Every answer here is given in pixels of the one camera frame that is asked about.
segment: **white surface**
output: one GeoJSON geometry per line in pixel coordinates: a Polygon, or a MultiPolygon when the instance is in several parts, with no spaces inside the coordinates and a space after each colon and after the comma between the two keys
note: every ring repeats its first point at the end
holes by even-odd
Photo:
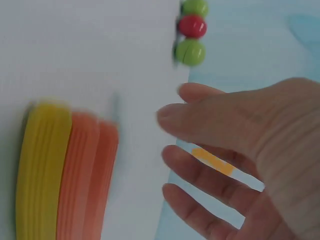
{"type": "Polygon", "coordinates": [[[155,111],[180,101],[188,69],[172,62],[178,0],[0,2],[0,239],[14,240],[20,127],[39,97],[110,115],[119,97],[122,134],[102,240],[152,240],[176,140],[155,111]]]}

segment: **orange plastic piece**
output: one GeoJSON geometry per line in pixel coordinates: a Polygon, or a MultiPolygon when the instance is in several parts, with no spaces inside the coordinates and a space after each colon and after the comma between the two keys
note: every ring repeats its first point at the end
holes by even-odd
{"type": "Polygon", "coordinates": [[[86,203],[82,240],[100,240],[108,192],[118,149],[118,130],[113,123],[100,123],[100,138],[86,203]]]}
{"type": "Polygon", "coordinates": [[[96,117],[80,112],[72,114],[72,129],[60,187],[56,240],[82,238],[99,134],[96,117]]]}
{"type": "Polygon", "coordinates": [[[191,154],[195,158],[205,161],[211,167],[213,167],[217,171],[223,173],[224,175],[231,176],[234,169],[236,169],[231,164],[229,164],[225,161],[222,161],[221,159],[212,155],[210,152],[204,150],[203,148],[200,148],[200,147],[194,148],[194,149],[192,149],[191,154]]]}

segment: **plastic toy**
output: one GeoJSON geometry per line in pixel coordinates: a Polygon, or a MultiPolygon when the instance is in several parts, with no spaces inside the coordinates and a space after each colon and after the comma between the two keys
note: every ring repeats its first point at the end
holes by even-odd
{"type": "Polygon", "coordinates": [[[187,15],[179,21],[178,30],[187,38],[199,39],[206,34],[207,24],[198,15],[187,15]]]}
{"type": "Polygon", "coordinates": [[[186,0],[182,5],[184,15],[199,15],[205,18],[208,12],[209,6],[205,0],[186,0]]]}
{"type": "Polygon", "coordinates": [[[16,186],[16,239],[56,240],[61,176],[71,112],[41,103],[29,113],[16,186]]]}
{"type": "Polygon", "coordinates": [[[90,179],[99,141],[98,119],[87,113],[72,114],[72,129],[65,156],[56,240],[81,240],[90,179]]]}
{"type": "Polygon", "coordinates": [[[175,56],[181,63],[193,67],[204,61],[206,48],[196,39],[187,38],[177,45],[175,56]]]}
{"type": "Polygon", "coordinates": [[[118,130],[112,123],[101,122],[100,137],[94,160],[82,240],[100,240],[111,176],[118,148],[118,130]]]}

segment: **green ball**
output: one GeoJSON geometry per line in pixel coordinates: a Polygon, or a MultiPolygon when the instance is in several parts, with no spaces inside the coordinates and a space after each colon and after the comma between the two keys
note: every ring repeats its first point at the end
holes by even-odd
{"type": "Polygon", "coordinates": [[[205,60],[205,56],[205,46],[196,39],[185,39],[176,46],[176,59],[190,67],[201,64],[205,60]]]}
{"type": "Polygon", "coordinates": [[[208,15],[209,6],[206,0],[186,0],[182,5],[184,15],[199,15],[205,18],[208,15]]]}

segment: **yellow plastic piece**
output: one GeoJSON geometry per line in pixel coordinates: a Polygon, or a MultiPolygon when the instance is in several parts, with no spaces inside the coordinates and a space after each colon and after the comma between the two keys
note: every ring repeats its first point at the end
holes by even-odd
{"type": "Polygon", "coordinates": [[[221,159],[217,158],[216,156],[212,155],[210,152],[204,150],[203,148],[197,147],[192,149],[191,154],[200,160],[203,160],[206,164],[210,165],[217,171],[223,173],[224,175],[231,176],[232,172],[234,171],[235,167],[231,164],[222,161],[221,159]]]}
{"type": "Polygon", "coordinates": [[[72,127],[70,110],[38,104],[29,114],[16,186],[16,239],[55,240],[62,171],[72,127]]]}

